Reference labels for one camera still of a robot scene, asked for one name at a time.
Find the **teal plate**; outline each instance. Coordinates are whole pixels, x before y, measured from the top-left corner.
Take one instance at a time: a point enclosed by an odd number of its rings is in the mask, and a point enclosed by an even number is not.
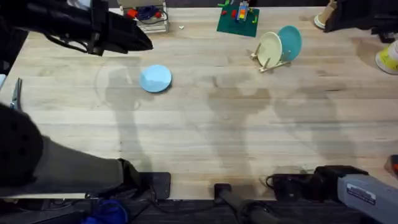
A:
[[[164,91],[172,82],[170,70],[163,65],[152,65],[141,73],[139,84],[150,93]]]
[[[287,55],[284,60],[294,60],[301,51],[302,38],[300,31],[294,26],[285,26],[278,32],[282,42],[282,52]]]

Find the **wooden table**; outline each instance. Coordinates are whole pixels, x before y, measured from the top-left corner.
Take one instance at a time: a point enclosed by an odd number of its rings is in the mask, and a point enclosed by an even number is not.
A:
[[[218,182],[270,197],[264,176],[326,164],[398,186],[383,169],[398,152],[398,77],[376,67],[383,45],[368,31],[315,28],[322,10],[261,9],[253,39],[216,32],[220,8],[170,9],[170,33],[150,36],[154,50],[104,57],[31,33],[0,97],[9,103],[21,77],[23,110],[43,134],[139,171],[168,171],[172,198],[211,198]],[[302,53],[290,67],[258,73],[250,51],[286,25],[301,31]],[[140,88],[140,71],[153,64],[171,70],[169,91]]]

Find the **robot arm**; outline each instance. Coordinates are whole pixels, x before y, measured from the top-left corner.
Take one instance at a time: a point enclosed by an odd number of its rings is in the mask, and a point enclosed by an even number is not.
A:
[[[381,223],[397,223],[398,189],[363,174],[348,174],[338,179],[338,198]]]
[[[152,49],[152,42],[135,21],[108,12],[108,3],[102,0],[92,0],[86,10],[66,0],[0,0],[0,22],[40,32],[58,45],[93,55],[102,56],[105,50],[126,54]]]
[[[320,166],[314,174],[274,174],[277,200],[334,200],[369,217],[393,224],[398,220],[398,189],[351,166]]]

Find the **black cable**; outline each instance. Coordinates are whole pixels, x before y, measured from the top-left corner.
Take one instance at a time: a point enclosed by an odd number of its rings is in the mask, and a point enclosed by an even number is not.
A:
[[[78,203],[78,202],[81,202],[81,201],[83,201],[83,200],[84,200],[84,199],[74,200],[74,201],[70,202],[69,204],[64,205],[64,206],[62,206],[62,207],[58,207],[58,208],[46,208],[46,209],[37,209],[37,210],[34,210],[34,209],[22,208],[22,207],[19,207],[18,205],[16,205],[16,207],[17,207],[19,210],[23,211],[23,212],[47,212],[47,211],[58,211],[58,210],[61,210],[61,209],[64,209],[64,208],[71,207],[72,205],[74,205],[74,204],[76,204],[76,203]]]
[[[67,43],[65,43],[62,40],[58,40],[57,38],[55,38],[55,37],[53,37],[51,35],[44,34],[44,36],[45,36],[45,38],[47,38],[47,40],[49,40],[49,41],[51,41],[51,42],[53,42],[55,44],[58,44],[58,45],[60,45],[62,47],[66,47],[66,48],[69,48],[69,49],[73,49],[73,50],[77,50],[77,51],[80,51],[80,52],[83,52],[83,53],[87,53],[87,48],[86,48],[86,50],[83,50],[83,49],[81,49],[79,47],[75,47],[75,46],[72,46],[70,44],[67,44]],[[78,41],[76,41],[76,42],[85,47],[85,44],[83,42],[78,42]]]
[[[164,208],[162,208],[160,205],[158,205],[156,202],[153,202],[151,200],[149,200],[149,202],[152,204],[152,206],[156,209],[158,209],[158,211],[163,212],[163,213],[168,213],[168,214],[191,214],[191,213],[197,213],[197,212],[205,212],[205,211],[209,211],[211,209],[214,209],[217,207],[217,205],[212,205],[209,207],[205,207],[205,208],[197,208],[197,209],[191,209],[191,210],[175,210],[175,211],[168,211]]]
[[[269,183],[268,183],[268,180],[269,179],[272,179],[272,178],[274,178],[274,175],[270,175],[270,176],[268,176],[267,178],[266,178],[266,185],[267,185],[267,187],[269,187],[270,189],[274,189],[274,186],[272,186],[272,185],[270,185]]]
[[[144,208],[142,208],[139,212],[137,212],[130,220],[130,222],[134,221],[136,218],[138,218],[142,213],[144,213],[148,208],[150,208],[151,204],[148,203]]]

